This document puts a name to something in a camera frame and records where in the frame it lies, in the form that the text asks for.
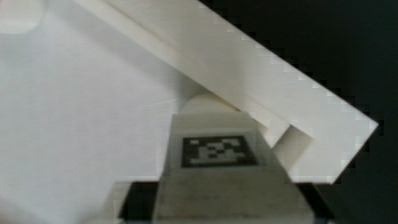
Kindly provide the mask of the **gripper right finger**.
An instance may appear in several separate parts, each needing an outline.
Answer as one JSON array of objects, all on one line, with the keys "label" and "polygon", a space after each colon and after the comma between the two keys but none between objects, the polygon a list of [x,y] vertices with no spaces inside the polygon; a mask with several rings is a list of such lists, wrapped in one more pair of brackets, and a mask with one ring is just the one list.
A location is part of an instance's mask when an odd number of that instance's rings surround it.
[{"label": "gripper right finger", "polygon": [[315,184],[299,183],[297,187],[315,212],[315,224],[333,224],[331,221],[335,219],[335,213]]}]

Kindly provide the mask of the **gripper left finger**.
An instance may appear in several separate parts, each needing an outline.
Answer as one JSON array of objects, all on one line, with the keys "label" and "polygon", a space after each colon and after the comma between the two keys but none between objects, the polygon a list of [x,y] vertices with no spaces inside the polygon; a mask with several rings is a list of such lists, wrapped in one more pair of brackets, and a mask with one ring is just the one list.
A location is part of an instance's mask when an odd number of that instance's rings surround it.
[{"label": "gripper left finger", "polygon": [[153,224],[159,182],[120,182],[112,189],[112,224]]}]

